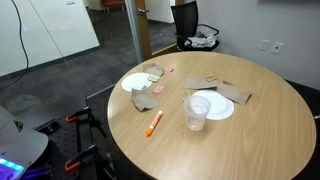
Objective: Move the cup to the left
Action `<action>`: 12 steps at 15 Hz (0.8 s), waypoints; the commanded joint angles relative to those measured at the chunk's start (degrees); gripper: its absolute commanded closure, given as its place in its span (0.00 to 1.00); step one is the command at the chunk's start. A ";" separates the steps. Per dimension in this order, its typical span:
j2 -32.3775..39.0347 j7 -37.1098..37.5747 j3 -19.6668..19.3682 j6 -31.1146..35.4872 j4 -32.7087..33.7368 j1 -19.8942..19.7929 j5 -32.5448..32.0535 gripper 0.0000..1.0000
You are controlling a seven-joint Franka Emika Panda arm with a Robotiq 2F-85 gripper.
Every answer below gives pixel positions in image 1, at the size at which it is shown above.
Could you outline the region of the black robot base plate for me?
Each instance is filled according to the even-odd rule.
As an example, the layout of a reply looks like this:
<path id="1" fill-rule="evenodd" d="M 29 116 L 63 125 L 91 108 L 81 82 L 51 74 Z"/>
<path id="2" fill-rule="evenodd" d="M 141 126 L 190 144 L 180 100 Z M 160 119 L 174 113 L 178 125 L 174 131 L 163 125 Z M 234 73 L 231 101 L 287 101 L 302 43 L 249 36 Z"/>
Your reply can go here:
<path id="1" fill-rule="evenodd" d="M 48 137 L 48 145 L 21 180 L 97 179 L 94 155 L 83 159 L 78 168 L 69 172 L 64 170 L 67 161 L 93 145 L 87 124 L 82 126 L 78 122 L 68 123 L 62 118 L 57 118 L 36 127 L 36 130 Z"/>

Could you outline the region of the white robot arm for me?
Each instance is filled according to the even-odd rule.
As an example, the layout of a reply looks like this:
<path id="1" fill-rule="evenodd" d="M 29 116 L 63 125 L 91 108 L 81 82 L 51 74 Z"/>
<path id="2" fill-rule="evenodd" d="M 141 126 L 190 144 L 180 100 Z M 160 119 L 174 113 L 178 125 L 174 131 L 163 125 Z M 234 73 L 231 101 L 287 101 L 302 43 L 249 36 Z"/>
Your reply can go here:
<path id="1" fill-rule="evenodd" d="M 48 137 L 0 106 L 0 180 L 18 180 L 43 154 Z"/>

